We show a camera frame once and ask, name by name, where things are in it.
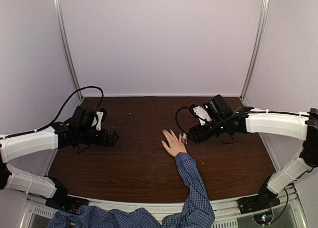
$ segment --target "hand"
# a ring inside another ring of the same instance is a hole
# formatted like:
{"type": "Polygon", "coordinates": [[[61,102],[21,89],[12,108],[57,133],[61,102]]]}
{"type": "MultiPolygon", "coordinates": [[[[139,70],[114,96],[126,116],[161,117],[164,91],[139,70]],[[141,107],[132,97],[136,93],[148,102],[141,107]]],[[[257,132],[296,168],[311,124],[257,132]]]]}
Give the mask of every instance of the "hand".
{"type": "Polygon", "coordinates": [[[180,152],[187,153],[187,150],[181,141],[181,134],[178,139],[172,130],[170,130],[170,133],[167,130],[163,130],[163,135],[167,139],[169,146],[165,143],[165,141],[161,141],[162,146],[171,156],[176,157],[180,152]]]}

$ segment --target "vent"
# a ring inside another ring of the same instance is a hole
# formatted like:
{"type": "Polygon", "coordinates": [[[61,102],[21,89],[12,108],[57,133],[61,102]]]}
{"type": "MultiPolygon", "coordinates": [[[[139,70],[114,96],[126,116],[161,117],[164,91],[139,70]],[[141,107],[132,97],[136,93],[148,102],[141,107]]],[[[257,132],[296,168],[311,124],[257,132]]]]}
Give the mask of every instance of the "vent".
{"type": "Polygon", "coordinates": [[[52,219],[55,214],[55,212],[52,210],[38,206],[34,206],[33,213],[50,219],[52,219]]]}
{"type": "Polygon", "coordinates": [[[237,219],[214,222],[212,228],[239,228],[237,219]]]}

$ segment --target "dark wood surface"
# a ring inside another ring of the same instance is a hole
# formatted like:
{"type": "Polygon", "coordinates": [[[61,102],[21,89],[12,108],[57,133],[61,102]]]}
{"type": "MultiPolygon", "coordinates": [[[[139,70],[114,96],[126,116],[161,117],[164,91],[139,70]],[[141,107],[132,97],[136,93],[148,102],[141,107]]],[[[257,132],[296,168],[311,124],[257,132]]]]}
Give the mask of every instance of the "dark wood surface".
{"type": "MultiPolygon", "coordinates": [[[[95,109],[98,98],[86,98],[83,106],[95,109]]],[[[180,106],[202,104],[200,97],[105,98],[108,110],[104,128],[120,136],[113,148],[91,146],[59,150],[50,176],[58,178],[72,195],[125,202],[184,202],[188,189],[179,176],[174,158],[160,143],[162,129],[179,130],[174,121],[180,106]]],[[[226,98],[233,110],[242,106],[238,98],[226,98]]],[[[180,113],[186,130],[198,124],[188,111],[180,113]]],[[[257,193],[267,176],[274,173],[271,159],[258,134],[236,134],[232,145],[212,138],[188,153],[196,160],[210,200],[257,193]]]]}

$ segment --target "blue checkered shirt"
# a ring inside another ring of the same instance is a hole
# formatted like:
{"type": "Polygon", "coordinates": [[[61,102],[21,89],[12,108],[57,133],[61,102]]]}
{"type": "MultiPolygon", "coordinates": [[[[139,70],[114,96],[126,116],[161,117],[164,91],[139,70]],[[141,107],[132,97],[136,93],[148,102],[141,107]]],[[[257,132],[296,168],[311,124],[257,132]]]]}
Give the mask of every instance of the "blue checkered shirt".
{"type": "Polygon", "coordinates": [[[131,213],[103,211],[98,207],[81,206],[76,214],[58,211],[48,228],[211,228],[215,216],[195,160],[187,153],[175,157],[177,168],[190,194],[181,213],[167,216],[162,225],[144,208],[131,213]]]}

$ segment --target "robotic arm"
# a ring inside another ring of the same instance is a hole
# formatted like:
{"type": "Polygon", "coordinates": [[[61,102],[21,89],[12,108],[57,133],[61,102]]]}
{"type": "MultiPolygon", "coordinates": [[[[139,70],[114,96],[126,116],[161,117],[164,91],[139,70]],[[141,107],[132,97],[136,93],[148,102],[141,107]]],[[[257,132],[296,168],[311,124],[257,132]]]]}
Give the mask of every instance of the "robotic arm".
{"type": "MultiPolygon", "coordinates": [[[[302,151],[280,171],[272,174],[263,183],[258,195],[238,200],[241,214],[256,212],[279,205],[277,198],[290,183],[304,173],[318,167],[318,110],[289,113],[240,107],[236,111],[217,95],[203,104],[191,105],[191,114],[199,118],[200,124],[189,129],[189,139],[199,144],[213,136],[228,133],[271,133],[297,138],[304,141],[302,151]]],[[[255,220],[258,224],[268,224],[268,220],[255,220]]]]}
{"type": "Polygon", "coordinates": [[[55,122],[41,131],[0,136],[0,189],[10,188],[47,198],[47,205],[55,207],[80,206],[85,200],[67,196],[67,189],[55,178],[41,177],[8,164],[26,154],[78,147],[79,144],[112,147],[118,140],[115,130],[101,128],[107,111],[91,111],[78,106],[66,122],[55,122]]]}

